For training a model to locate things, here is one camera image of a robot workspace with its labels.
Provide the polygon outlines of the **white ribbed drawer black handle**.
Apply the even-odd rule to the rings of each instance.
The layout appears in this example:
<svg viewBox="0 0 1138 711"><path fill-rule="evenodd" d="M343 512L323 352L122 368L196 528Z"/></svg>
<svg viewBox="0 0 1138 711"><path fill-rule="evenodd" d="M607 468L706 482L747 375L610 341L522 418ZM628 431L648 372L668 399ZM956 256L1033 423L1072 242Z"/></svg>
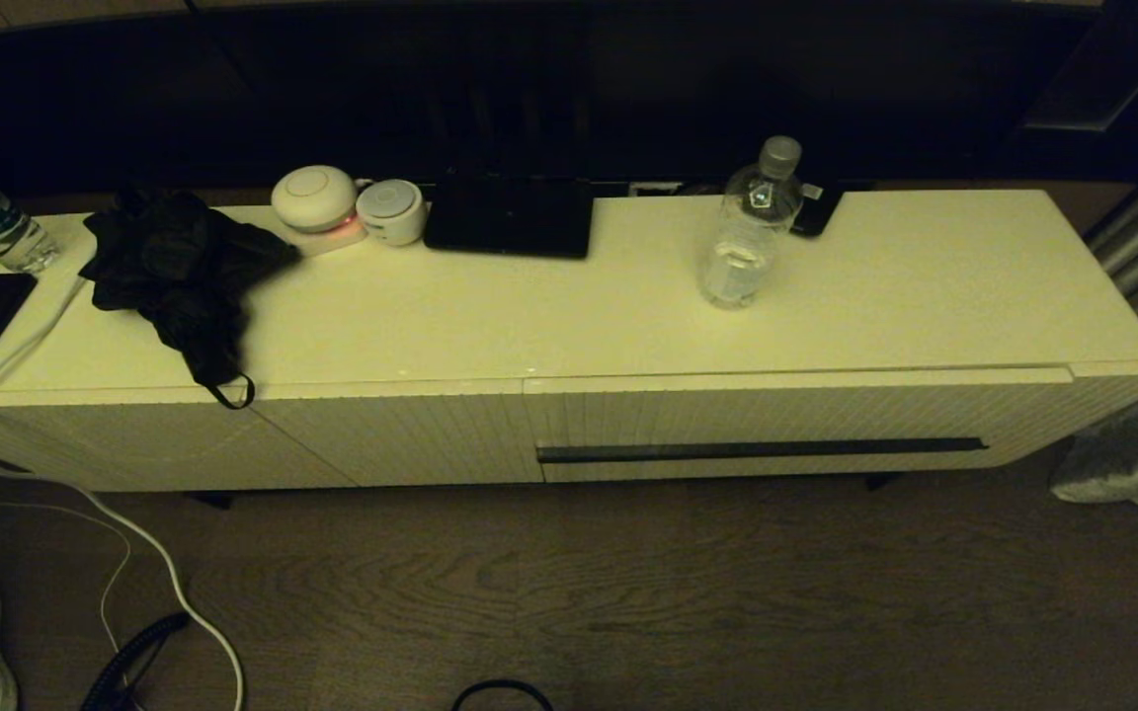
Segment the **white ribbed drawer black handle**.
<svg viewBox="0 0 1138 711"><path fill-rule="evenodd" d="M551 483L988 468L1031 450L1063 367L528 381Z"/></svg>

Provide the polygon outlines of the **clear plastic water bottle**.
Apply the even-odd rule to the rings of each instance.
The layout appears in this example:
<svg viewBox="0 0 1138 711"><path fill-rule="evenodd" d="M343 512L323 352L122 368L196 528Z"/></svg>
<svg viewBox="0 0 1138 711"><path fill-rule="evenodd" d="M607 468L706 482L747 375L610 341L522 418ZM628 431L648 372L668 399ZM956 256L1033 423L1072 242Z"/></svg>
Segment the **clear plastic water bottle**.
<svg viewBox="0 0 1138 711"><path fill-rule="evenodd" d="M805 202L795 176L802 152L793 137L768 138L753 165L724 185L698 279L701 297L718 309L744 309L772 273L781 238Z"/></svg>

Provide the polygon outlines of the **white low cabinet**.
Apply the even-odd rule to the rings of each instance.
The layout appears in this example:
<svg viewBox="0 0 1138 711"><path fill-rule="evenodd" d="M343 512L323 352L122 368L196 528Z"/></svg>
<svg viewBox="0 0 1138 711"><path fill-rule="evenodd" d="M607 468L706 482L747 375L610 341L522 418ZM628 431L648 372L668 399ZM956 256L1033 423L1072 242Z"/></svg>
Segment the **white low cabinet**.
<svg viewBox="0 0 1138 711"><path fill-rule="evenodd" d="M253 289L245 369L277 385L1063 367L1015 462L1138 400L1138 316L1044 191L869 191L787 238L744 311L701 297L715 197L600 199L587 261L365 240ZM92 238L38 280L0 361L0 458L94 491L358 487L253 410L226 410L132 312L66 301Z"/></svg>

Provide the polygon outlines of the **black flat set-top box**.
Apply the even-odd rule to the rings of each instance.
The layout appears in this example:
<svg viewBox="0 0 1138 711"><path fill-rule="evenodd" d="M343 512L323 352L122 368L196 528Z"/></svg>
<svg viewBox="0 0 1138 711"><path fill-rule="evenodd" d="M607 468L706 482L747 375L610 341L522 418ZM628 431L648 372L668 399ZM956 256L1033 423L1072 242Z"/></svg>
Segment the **black flat set-top box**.
<svg viewBox="0 0 1138 711"><path fill-rule="evenodd" d="M454 175L442 179L426 220L426 247L586 261L593 220L588 182Z"/></svg>

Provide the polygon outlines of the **white ribbed cabinet door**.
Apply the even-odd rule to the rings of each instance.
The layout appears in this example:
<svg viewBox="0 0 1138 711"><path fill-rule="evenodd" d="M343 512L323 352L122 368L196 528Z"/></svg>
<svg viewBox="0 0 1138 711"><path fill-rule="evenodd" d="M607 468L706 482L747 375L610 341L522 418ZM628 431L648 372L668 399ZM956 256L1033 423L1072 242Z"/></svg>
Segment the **white ribbed cabinet door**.
<svg viewBox="0 0 1138 711"><path fill-rule="evenodd" d="M277 385L253 410L360 487L543 482L519 378Z"/></svg>

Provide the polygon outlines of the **small white round speaker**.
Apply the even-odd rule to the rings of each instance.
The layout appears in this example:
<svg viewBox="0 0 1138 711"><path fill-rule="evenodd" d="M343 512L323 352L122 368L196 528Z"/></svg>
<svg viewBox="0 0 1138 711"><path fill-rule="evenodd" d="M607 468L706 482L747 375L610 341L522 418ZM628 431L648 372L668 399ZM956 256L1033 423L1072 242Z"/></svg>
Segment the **small white round speaker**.
<svg viewBox="0 0 1138 711"><path fill-rule="evenodd" d="M428 204L414 182L391 179L366 185L356 210L366 235L384 246L405 247L423 238Z"/></svg>

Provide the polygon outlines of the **white base pad red light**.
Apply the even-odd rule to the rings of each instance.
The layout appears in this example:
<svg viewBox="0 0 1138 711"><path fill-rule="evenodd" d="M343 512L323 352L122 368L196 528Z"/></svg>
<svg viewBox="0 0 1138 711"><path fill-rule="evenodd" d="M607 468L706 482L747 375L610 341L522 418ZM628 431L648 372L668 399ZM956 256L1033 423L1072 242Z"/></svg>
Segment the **white base pad red light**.
<svg viewBox="0 0 1138 711"><path fill-rule="evenodd" d="M339 251L345 247L357 246L366 238L366 228L362 225L356 214L352 214L325 231L299 231L284 226L280 237L286 243L296 247L299 255L308 261Z"/></svg>

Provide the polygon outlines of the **black HDMI box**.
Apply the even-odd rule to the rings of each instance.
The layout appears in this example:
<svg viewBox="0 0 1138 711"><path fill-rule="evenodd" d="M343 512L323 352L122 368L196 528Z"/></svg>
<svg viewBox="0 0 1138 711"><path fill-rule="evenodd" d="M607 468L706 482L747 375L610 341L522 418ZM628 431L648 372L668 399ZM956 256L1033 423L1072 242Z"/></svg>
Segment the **black HDMI box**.
<svg viewBox="0 0 1138 711"><path fill-rule="evenodd" d="M840 185L818 187L814 184L802 185L802 206L795 210L793 224L789 231L791 234L805 239L816 239L825 233L834 212L840 206L846 190Z"/></svg>

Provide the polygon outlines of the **large white round device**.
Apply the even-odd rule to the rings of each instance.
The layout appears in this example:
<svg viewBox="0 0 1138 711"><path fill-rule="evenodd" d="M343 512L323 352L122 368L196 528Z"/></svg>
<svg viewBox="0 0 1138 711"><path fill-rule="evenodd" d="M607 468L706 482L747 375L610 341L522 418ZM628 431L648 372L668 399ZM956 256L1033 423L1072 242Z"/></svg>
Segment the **large white round device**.
<svg viewBox="0 0 1138 711"><path fill-rule="evenodd" d="M271 207L288 228L304 234L348 224L357 215L358 188L347 172L325 165L294 170L272 189Z"/></svg>

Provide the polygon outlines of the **black folded umbrella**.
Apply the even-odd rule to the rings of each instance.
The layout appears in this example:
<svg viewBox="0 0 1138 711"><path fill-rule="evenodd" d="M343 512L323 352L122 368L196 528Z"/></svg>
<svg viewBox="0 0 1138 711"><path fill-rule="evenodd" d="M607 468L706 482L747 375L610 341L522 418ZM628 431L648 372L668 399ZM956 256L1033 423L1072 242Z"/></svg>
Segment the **black folded umbrella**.
<svg viewBox="0 0 1138 711"><path fill-rule="evenodd" d="M196 385L226 410L248 410L257 385L244 370L245 301L298 265L299 249L190 191L125 188L82 224L94 253L79 274L94 309L135 312Z"/></svg>

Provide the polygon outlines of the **dark side cabinet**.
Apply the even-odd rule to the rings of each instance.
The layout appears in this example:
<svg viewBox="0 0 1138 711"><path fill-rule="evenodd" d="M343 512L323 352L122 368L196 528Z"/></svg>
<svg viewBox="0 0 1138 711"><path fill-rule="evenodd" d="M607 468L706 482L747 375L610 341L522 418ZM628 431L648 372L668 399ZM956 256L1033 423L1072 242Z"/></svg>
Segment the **dark side cabinet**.
<svg viewBox="0 0 1138 711"><path fill-rule="evenodd" d="M1023 118L1028 130L1103 133L1138 98L1138 0L1049 0L1098 9L1083 40Z"/></svg>

